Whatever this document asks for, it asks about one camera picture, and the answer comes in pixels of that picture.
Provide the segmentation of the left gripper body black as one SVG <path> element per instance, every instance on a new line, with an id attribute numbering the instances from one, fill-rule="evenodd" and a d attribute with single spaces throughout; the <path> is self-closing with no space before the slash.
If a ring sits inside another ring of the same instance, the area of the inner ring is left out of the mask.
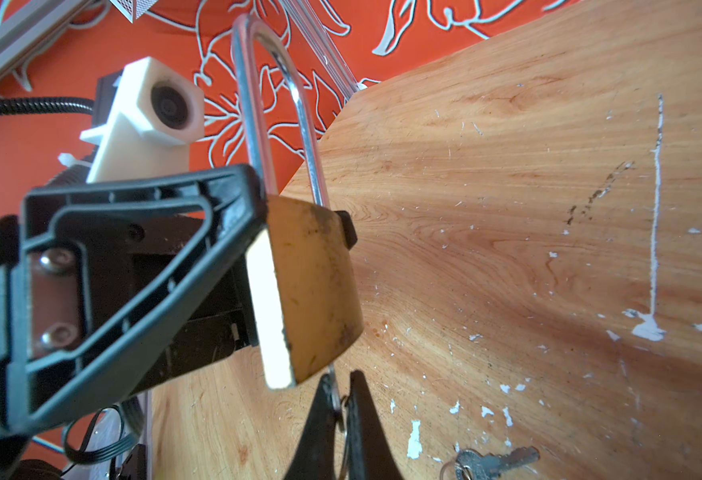
<path id="1" fill-rule="evenodd" d="M 0 220 L 0 479 L 31 439 L 255 341 L 237 221 L 59 215 Z"/>

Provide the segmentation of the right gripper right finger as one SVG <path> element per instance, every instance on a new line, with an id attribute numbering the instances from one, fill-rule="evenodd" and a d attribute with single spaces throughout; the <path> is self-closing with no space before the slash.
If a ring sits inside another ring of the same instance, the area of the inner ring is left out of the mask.
<path id="1" fill-rule="evenodd" d="M 350 374 L 346 413 L 347 478 L 402 480 L 361 370 Z"/>

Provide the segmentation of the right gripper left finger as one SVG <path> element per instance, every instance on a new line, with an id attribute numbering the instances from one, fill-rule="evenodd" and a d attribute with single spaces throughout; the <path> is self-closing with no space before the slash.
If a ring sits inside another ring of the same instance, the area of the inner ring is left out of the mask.
<path id="1" fill-rule="evenodd" d="M 293 460 L 284 480 L 335 479 L 337 415 L 332 403 L 332 382 L 324 374 L 309 408 Z"/>

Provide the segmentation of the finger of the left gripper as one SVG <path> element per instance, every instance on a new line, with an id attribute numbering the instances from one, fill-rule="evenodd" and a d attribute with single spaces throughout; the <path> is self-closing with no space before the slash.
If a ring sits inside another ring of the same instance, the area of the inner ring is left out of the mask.
<path id="1" fill-rule="evenodd" d="M 247 165 L 35 189 L 0 220 L 0 439 L 55 428 L 256 343 Z"/>
<path id="2" fill-rule="evenodd" d="M 351 250 L 358 242 L 358 235 L 353 223 L 353 219 L 348 211 L 335 210 L 334 213 L 339 217 L 344 234 L 346 248 Z"/>

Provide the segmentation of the large brass padlock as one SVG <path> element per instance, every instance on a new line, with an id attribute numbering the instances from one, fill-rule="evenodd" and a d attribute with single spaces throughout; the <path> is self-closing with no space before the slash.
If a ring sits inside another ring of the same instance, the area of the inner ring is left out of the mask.
<path id="1" fill-rule="evenodd" d="M 295 105 L 313 199 L 282 196 L 260 90 L 255 47 L 275 60 Z M 364 330 L 350 250 L 330 208 L 313 117 L 298 71 L 279 37 L 260 19 L 236 19 L 231 56 L 251 166 L 266 193 L 267 217 L 245 254 L 265 382 L 297 386 L 347 351 Z"/>

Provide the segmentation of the silver key with ring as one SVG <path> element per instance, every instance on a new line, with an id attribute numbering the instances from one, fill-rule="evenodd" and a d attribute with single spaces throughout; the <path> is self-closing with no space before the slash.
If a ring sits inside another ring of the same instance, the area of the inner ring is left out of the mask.
<path id="1" fill-rule="evenodd" d="M 331 405 L 335 417 L 335 425 L 339 432 L 340 437 L 343 440 L 343 453 L 341 457 L 339 472 L 336 475 L 338 480 L 343 480 L 347 478 L 348 472 L 348 446 L 347 446 L 347 428 L 346 420 L 344 417 L 344 400 L 341 398 L 339 385 L 337 381 L 336 369 L 333 363 L 330 363 L 327 367 L 327 374 L 330 380 L 330 391 L 331 391 Z"/>

